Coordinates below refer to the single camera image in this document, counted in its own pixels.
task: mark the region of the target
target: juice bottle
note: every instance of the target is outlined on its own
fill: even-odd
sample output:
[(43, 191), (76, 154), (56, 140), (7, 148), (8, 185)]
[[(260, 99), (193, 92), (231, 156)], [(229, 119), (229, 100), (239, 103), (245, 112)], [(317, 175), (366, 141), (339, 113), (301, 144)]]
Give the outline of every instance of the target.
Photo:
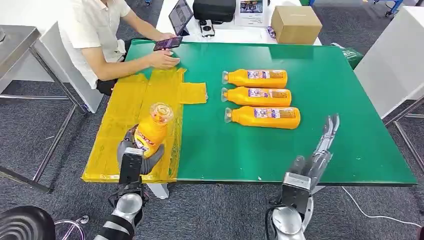
[(245, 106), (273, 106), (288, 107), (292, 101), (292, 93), (287, 89), (280, 88), (248, 88), (244, 86), (235, 89), (221, 90), (221, 100), (231, 101)]
[(236, 86), (251, 88), (276, 88), (283, 89), (287, 84), (287, 72), (285, 70), (239, 69), (233, 72), (222, 72), (223, 84), (234, 84)]
[(150, 107), (150, 116), (145, 117), (134, 132), (134, 141), (137, 148), (144, 151), (146, 158), (158, 150), (167, 136), (167, 124), (174, 114), (170, 106), (165, 103), (155, 103)]
[(295, 129), (301, 122), (301, 113), (296, 107), (252, 107), (225, 109), (225, 122), (236, 122), (245, 126)]

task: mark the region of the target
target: yellow tape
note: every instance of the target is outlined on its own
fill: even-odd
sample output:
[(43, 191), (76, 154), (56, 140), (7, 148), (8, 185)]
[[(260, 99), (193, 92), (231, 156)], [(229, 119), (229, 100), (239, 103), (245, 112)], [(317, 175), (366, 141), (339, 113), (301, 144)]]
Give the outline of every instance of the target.
[(118, 181), (117, 147), (125, 133), (138, 123), (147, 82), (143, 74), (138, 74), (123, 77), (115, 85), (82, 174), (84, 181)]
[(177, 70), (174, 67), (167, 70), (154, 69), (151, 73), (138, 120), (149, 116), (150, 106), (155, 103), (169, 105), (172, 108), (174, 119), (167, 125), (167, 136), (163, 142), (165, 144), (163, 157), (151, 173), (142, 176), (144, 182), (162, 183), (177, 180), (183, 113), (182, 105), (178, 101), (178, 89), (184, 80), (185, 71), (184, 68)]
[(179, 86), (184, 80), (183, 68), (154, 69), (150, 80), (143, 74), (119, 79), (114, 87), (97, 132), (94, 146), (82, 179), (85, 182), (115, 183), (119, 180), (117, 147), (125, 133), (149, 115), (154, 103), (168, 104), (174, 120), (168, 123), (165, 152), (162, 159), (148, 175), (142, 175), (145, 183), (168, 183), (177, 180), (180, 160), (182, 114)]
[(182, 104), (205, 104), (208, 99), (206, 83), (182, 82), (179, 85), (178, 95)]

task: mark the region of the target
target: green tabletop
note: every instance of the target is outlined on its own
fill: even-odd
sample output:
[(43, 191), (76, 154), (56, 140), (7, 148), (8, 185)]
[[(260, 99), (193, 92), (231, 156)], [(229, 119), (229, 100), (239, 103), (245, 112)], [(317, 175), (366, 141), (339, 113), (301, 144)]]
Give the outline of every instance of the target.
[[(152, 51), (150, 41), (133, 41), (127, 61)], [(206, 82), (208, 101), (184, 105), (178, 181), (281, 182), (297, 155), (317, 146), (328, 115), (340, 127), (321, 185), (416, 184), (403, 156), (380, 120), (341, 50), (333, 46), (185, 42), (172, 50), (187, 69), (185, 82)], [(284, 69), (292, 106), (300, 110), (297, 129), (225, 123), (222, 71)], [(151, 70), (143, 71), (147, 78)]]

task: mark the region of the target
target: man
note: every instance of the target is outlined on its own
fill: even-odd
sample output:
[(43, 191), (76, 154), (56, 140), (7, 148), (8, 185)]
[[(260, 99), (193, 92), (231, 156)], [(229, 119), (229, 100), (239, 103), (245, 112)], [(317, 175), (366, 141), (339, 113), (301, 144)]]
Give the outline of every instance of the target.
[(62, 9), (59, 31), (67, 53), (91, 88), (105, 95), (112, 94), (118, 78), (149, 67), (171, 68), (180, 62), (167, 49), (123, 62), (131, 40), (117, 39), (120, 18), (151, 40), (175, 37), (140, 19), (125, 0), (64, 0)]

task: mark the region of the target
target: white shirt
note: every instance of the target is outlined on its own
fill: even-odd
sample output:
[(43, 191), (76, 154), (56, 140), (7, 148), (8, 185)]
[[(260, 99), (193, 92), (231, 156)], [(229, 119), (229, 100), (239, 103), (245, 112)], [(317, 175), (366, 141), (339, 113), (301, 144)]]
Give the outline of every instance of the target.
[(117, 39), (120, 18), (131, 10), (125, 0), (65, 0), (58, 21), (63, 45), (73, 63), (92, 89), (99, 79), (81, 49), (101, 47), (108, 63), (123, 60), (125, 44)]

